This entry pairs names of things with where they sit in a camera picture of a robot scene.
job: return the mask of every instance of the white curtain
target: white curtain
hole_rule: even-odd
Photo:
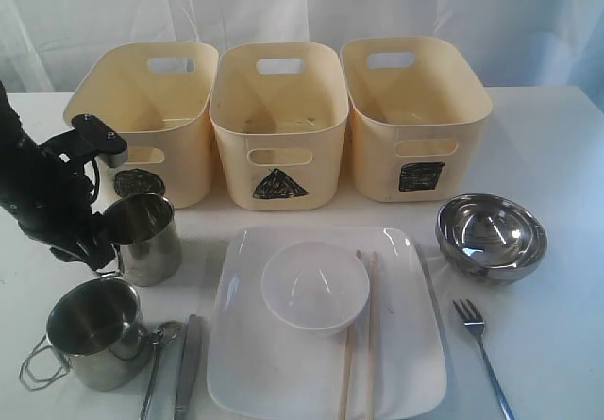
[[[321,42],[434,35],[483,83],[579,85],[604,109],[604,0],[0,0],[0,78],[71,92],[129,42]]]

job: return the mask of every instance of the metal fork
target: metal fork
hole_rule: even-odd
[[[497,381],[495,371],[493,371],[493,366],[491,366],[491,362],[489,361],[489,356],[487,356],[487,352],[484,350],[482,335],[484,335],[485,323],[480,311],[478,311],[476,305],[474,305],[468,299],[466,299],[465,302],[460,300],[459,304],[458,302],[453,301],[453,305],[455,306],[457,313],[460,314],[463,325],[476,339],[478,346],[480,346],[480,352],[482,353],[482,358],[484,359],[484,365],[487,367],[487,373],[489,374],[491,385],[493,385],[493,390],[495,391],[495,395],[497,396],[497,401],[499,401],[499,407],[503,411],[503,415],[506,417],[506,420],[514,420],[508,400],[503,395],[503,390],[501,390],[501,386]]]

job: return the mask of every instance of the metal spoon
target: metal spoon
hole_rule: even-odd
[[[153,345],[153,369],[151,370],[151,377],[149,378],[149,385],[147,386],[147,395],[144,397],[143,408],[141,409],[141,420],[147,418],[149,413],[149,406],[151,405],[151,396],[155,389],[155,381],[158,378],[159,359],[161,359],[161,351],[170,344],[174,338],[178,336],[182,329],[182,323],[178,321],[168,321],[159,325],[158,329],[151,334],[151,344]]]

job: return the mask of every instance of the white bowl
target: white bowl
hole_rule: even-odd
[[[352,323],[369,297],[365,266],[332,244],[303,242],[276,253],[262,273],[268,309],[294,328],[335,334]]]

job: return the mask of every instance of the white table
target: white table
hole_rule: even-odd
[[[191,312],[210,317],[227,243],[259,225],[398,227],[425,255],[443,320],[448,389],[430,420],[501,418],[478,349],[451,309],[473,299],[488,319],[486,345],[516,418],[599,419],[604,415],[604,116],[573,87],[492,88],[495,112],[463,186],[524,205],[542,221],[549,249],[542,266],[506,288],[459,276],[434,238],[439,203],[379,204],[361,197],[343,174],[336,198],[319,210],[251,212],[233,205],[224,181],[210,196],[179,210],[184,264],[167,282],[140,289],[145,319],[156,324]],[[39,143],[62,131],[69,94],[13,94],[10,101]],[[20,419],[137,418],[149,368],[122,389],[100,394],[71,375],[31,394],[17,381],[21,360],[43,335],[48,312],[92,276],[81,264],[55,260],[0,213],[0,417]],[[172,418],[179,345],[168,350],[150,418]],[[205,388],[205,364],[191,418],[237,418],[217,408]]]

